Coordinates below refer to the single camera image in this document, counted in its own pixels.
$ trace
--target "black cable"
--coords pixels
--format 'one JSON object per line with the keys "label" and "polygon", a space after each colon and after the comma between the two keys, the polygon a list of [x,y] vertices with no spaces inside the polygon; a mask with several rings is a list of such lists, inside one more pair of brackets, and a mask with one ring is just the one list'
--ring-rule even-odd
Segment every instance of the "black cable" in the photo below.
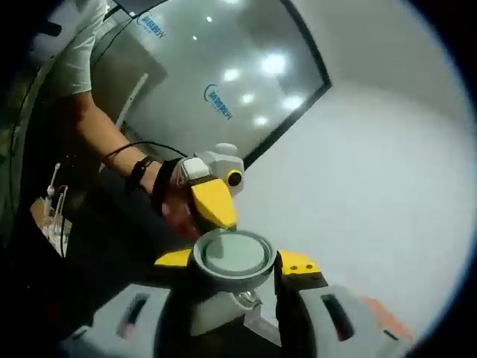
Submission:
{"label": "black cable", "polygon": [[63,250],[63,234],[65,233],[66,218],[63,213],[61,213],[61,216],[63,218],[61,219],[60,251],[61,251],[61,257],[65,257],[65,252]]}
{"label": "black cable", "polygon": [[111,45],[114,43],[114,40],[116,40],[116,37],[119,36],[119,34],[133,21],[134,19],[129,19],[129,20],[126,20],[126,21],[123,21],[121,24],[124,24],[125,22],[127,22],[126,25],[124,25],[124,27],[118,31],[118,33],[116,35],[113,36],[113,38],[111,39],[111,42],[109,43],[108,46],[106,46],[106,48],[104,49],[103,52],[101,52],[101,54],[99,55],[98,59],[95,61],[95,64],[92,66],[92,68],[95,68],[96,65],[99,63],[99,60],[104,56],[104,54],[106,53],[107,50],[110,49]]}
{"label": "black cable", "polygon": [[20,109],[19,109],[19,112],[18,112],[18,117],[16,118],[15,122],[13,123],[12,132],[10,134],[10,158],[9,158],[9,163],[8,163],[8,171],[10,172],[10,175],[9,175],[10,176],[10,178],[9,178],[9,181],[10,181],[10,183],[9,183],[9,186],[10,186],[10,205],[12,207],[13,220],[15,219],[15,216],[16,216],[15,215],[15,203],[13,203],[13,145],[15,143],[15,131],[16,131],[16,128],[21,124],[22,109],[23,109],[23,106],[25,105],[25,101],[28,97],[28,94],[31,91],[31,87],[35,83],[36,79],[37,79],[37,77],[34,76],[34,79],[30,83],[30,86],[28,86],[27,92],[23,96],[22,104],[20,104]]}
{"label": "black cable", "polygon": [[111,153],[109,154],[106,154],[104,157],[101,158],[101,162],[106,160],[108,157],[111,157],[112,155],[116,155],[117,153],[129,148],[129,147],[133,147],[135,145],[138,145],[138,144],[149,144],[149,145],[157,145],[158,147],[162,147],[162,148],[166,148],[166,149],[169,149],[170,151],[173,151],[179,155],[182,155],[183,157],[188,157],[187,155],[185,155],[182,151],[178,151],[177,149],[175,148],[172,148],[170,147],[169,145],[165,145],[165,144],[160,144],[160,143],[156,143],[156,142],[152,142],[150,140],[141,140],[139,142],[132,142],[132,143],[129,143],[129,144],[126,144],[126,145],[123,145],[122,147],[116,149],[115,151],[112,151]]}

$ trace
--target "black bracelet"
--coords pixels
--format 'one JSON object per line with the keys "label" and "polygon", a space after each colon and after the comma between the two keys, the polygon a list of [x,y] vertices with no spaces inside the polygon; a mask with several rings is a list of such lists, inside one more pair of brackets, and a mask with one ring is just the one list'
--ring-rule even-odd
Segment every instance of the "black bracelet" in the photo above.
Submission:
{"label": "black bracelet", "polygon": [[177,158],[163,162],[159,169],[159,173],[157,173],[156,181],[154,181],[154,187],[151,194],[151,205],[160,216],[162,216],[162,203],[164,202],[165,194],[169,189],[169,182],[171,181],[172,173],[181,159],[182,158]]}
{"label": "black bracelet", "polygon": [[146,171],[146,168],[149,167],[149,165],[154,161],[153,158],[147,156],[143,160],[140,160],[139,162],[136,163],[136,165],[133,168],[133,171],[127,177],[126,183],[124,185],[124,190],[126,192],[126,195],[130,195],[134,190],[141,189],[141,184],[140,181],[142,177],[144,176],[144,173]]}

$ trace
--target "glass wall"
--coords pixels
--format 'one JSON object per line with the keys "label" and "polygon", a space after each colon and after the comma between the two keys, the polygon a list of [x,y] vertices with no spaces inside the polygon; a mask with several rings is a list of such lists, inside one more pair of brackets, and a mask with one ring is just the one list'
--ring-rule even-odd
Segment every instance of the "glass wall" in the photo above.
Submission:
{"label": "glass wall", "polygon": [[306,27],[278,0],[169,0],[119,28],[98,46],[93,89],[113,118],[132,101],[131,139],[187,154],[229,142],[246,158],[329,86]]}

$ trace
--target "blue logo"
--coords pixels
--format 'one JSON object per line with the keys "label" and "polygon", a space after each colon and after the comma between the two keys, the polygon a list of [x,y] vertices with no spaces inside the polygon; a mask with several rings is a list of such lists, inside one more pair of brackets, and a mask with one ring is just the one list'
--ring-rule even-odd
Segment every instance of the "blue logo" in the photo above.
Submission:
{"label": "blue logo", "polygon": [[161,38],[165,36],[165,32],[161,29],[155,22],[152,20],[151,16],[148,13],[143,14],[137,18],[137,25],[141,25],[145,28],[150,34],[155,34],[157,37]]}
{"label": "blue logo", "polygon": [[232,113],[218,95],[216,84],[210,84],[206,87],[206,90],[203,91],[203,99],[209,102],[222,116],[226,117],[227,121],[233,117]]}

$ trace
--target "ceiling light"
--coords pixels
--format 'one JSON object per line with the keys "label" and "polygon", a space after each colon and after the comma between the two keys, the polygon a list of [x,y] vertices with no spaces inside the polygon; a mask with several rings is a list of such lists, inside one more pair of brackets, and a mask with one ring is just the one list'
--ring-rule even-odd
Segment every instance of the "ceiling light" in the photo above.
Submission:
{"label": "ceiling light", "polygon": [[286,61],[281,54],[270,54],[262,61],[262,71],[268,75],[281,75]]}
{"label": "ceiling light", "polygon": [[285,98],[283,101],[283,107],[287,110],[296,110],[303,103],[303,98],[298,95],[293,95],[292,97]]}
{"label": "ceiling light", "polygon": [[264,117],[264,116],[256,117],[256,118],[253,120],[253,123],[254,123],[254,125],[256,125],[257,127],[263,127],[263,126],[265,126],[265,125],[268,123],[268,118],[267,118],[267,117]]}
{"label": "ceiling light", "polygon": [[241,97],[241,102],[242,104],[249,104],[253,102],[254,99],[255,99],[255,96],[253,94],[246,93]]}
{"label": "ceiling light", "polygon": [[237,69],[228,69],[224,73],[224,81],[234,81],[240,76],[240,71]]}

